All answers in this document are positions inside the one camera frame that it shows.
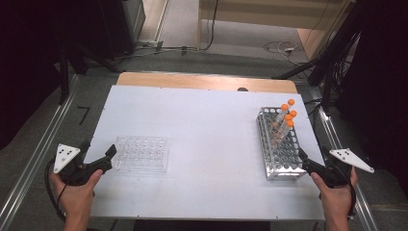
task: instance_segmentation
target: metal test tube rack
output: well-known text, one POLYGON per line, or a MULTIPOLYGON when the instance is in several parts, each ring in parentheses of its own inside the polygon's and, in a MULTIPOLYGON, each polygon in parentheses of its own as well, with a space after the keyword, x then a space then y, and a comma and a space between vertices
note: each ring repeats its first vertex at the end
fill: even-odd
POLYGON ((270 125, 278 115, 280 108, 261 108, 257 116, 257 125, 261 138, 265 168, 268 180, 297 180, 306 171, 301 168, 298 157, 299 143, 294 128, 281 141, 276 141, 274 128, 270 125))

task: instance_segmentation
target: metal rail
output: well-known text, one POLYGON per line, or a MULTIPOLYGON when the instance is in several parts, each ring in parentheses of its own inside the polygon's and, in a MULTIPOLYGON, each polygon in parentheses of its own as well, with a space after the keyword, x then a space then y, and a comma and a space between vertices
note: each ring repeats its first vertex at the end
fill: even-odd
MULTIPOLYGON (((321 94, 318 87, 311 88, 311 93, 314 99, 321 98, 321 94)), ((323 124, 324 130, 327 134, 327 137, 330 141, 332 148, 342 149, 342 144, 340 143, 339 137, 337 136, 336 129, 334 127, 331 117, 326 116, 323 108, 319 108, 319 116, 323 124)), ((366 231, 378 231, 377 223, 372 215, 369 204, 366 201, 362 188, 357 184, 356 186, 356 205, 355 209, 360 218, 360 221, 363 225, 364 230, 366 231)))
POLYGON ((21 202, 24 199, 28 189, 33 183, 34 178, 38 172, 38 169, 48 151, 48 148, 54 139, 55 135, 60 128, 61 123, 64 120, 66 112, 68 111, 72 100, 76 94, 77 87, 79 85, 79 76, 74 75, 70 83, 71 94, 67 97, 65 102, 57 108, 51 122, 48 124, 41 140, 39 141, 35 151, 31 155, 29 162, 20 175, 20 178, 15 183, 11 190, 6 203, 0 214, 0 230, 8 230, 12 224, 15 213, 17 212, 21 202))

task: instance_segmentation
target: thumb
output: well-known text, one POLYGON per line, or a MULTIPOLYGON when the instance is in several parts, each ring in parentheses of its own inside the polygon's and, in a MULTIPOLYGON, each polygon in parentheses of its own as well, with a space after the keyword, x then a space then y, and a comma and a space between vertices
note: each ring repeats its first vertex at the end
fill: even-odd
POLYGON ((312 176, 313 182, 315 182, 315 185, 319 188, 321 193, 327 189, 327 186, 324 183, 323 179, 321 179, 321 177, 317 173, 312 172, 312 174, 310 175, 312 176))
POLYGON ((89 181, 87 182, 87 185, 94 188, 95 185, 98 183, 100 180, 101 176, 103 174, 103 171, 101 169, 98 169, 96 172, 94 172, 90 178, 89 181))

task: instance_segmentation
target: clear plastic tray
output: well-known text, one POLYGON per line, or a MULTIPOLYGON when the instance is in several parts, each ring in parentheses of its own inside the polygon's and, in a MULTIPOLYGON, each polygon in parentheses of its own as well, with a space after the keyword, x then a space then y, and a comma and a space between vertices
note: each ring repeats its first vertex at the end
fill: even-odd
POLYGON ((165 138, 118 137, 114 169, 119 171, 166 172, 168 141, 165 138))

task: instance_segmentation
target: white triangular marker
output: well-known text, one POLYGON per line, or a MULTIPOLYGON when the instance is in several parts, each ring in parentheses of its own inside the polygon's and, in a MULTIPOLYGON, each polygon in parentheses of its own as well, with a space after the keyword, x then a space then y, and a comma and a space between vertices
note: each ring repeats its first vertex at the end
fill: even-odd
POLYGON ((374 168, 367 165, 356 154, 350 151, 350 149, 330 150, 329 152, 332 156, 336 157, 337 159, 341 160, 344 163, 374 173, 374 168))
POLYGON ((72 159, 74 159, 81 149, 64 144, 58 144, 57 156, 54 164, 54 172, 59 173, 72 159))

